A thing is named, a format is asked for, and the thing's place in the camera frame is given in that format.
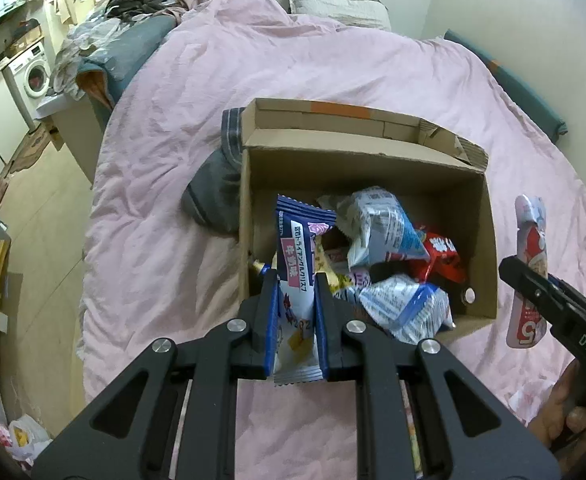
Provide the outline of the person's right hand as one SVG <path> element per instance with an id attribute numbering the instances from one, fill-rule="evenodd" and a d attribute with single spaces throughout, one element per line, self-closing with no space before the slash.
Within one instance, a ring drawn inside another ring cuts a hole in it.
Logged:
<path id="1" fill-rule="evenodd" d="M 563 474 L 574 476 L 578 468 L 586 463 L 586 408 L 575 406 L 568 409 L 568 397 L 576 380 L 579 362 L 573 360 L 551 389 L 548 400 L 543 403 L 528 429 L 550 448 L 554 441 L 569 429 L 578 439 L 555 455 Z"/>

